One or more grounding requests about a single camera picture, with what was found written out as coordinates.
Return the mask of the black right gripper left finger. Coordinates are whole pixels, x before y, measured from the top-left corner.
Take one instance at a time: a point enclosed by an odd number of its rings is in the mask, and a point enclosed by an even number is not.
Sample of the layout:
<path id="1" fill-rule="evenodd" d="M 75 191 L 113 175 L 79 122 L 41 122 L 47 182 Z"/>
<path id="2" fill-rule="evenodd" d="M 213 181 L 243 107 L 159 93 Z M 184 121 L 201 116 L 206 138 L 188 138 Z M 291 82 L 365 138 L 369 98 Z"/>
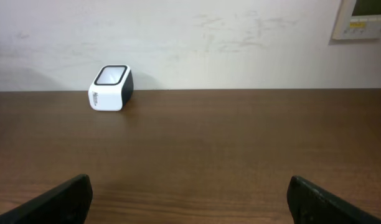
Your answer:
<path id="1" fill-rule="evenodd" d="M 80 174 L 0 215 L 1 224 L 83 224 L 93 198 L 90 178 Z"/>

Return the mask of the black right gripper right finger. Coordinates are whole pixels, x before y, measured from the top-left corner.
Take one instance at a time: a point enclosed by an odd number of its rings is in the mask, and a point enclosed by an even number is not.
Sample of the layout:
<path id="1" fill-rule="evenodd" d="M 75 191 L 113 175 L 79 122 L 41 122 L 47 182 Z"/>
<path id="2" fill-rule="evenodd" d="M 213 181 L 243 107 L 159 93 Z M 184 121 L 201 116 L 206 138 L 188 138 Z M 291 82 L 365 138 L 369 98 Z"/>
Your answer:
<path id="1" fill-rule="evenodd" d="M 295 223 L 381 224 L 381 219 L 298 175 L 292 176 L 286 198 Z"/>

